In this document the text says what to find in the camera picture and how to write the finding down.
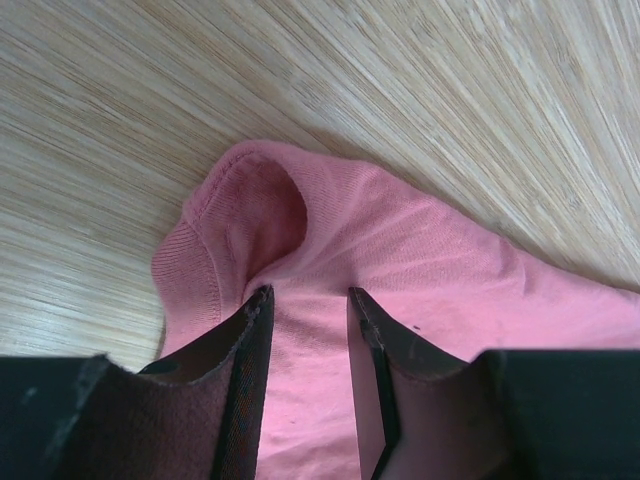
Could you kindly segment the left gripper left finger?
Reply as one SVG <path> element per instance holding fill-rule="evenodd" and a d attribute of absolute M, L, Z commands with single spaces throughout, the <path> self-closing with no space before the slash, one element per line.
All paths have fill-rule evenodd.
<path fill-rule="evenodd" d="M 273 327 L 263 286 L 142 371 L 110 364 L 66 444 L 65 478 L 254 478 Z"/>

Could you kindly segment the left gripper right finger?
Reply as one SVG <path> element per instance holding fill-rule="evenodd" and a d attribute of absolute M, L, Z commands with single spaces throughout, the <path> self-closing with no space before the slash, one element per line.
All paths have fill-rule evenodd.
<path fill-rule="evenodd" d="M 364 479 L 507 479 L 510 440 L 486 366 L 348 293 L 348 347 Z"/>

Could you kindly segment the salmon pink t shirt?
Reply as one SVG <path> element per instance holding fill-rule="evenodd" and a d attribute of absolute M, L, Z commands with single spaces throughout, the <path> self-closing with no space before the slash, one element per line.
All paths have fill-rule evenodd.
<path fill-rule="evenodd" d="M 360 475 L 347 293 L 458 358 L 635 348 L 639 297 L 552 267 L 364 161 L 272 141 L 229 150 L 152 258 L 172 353 L 270 285 L 261 479 Z"/>

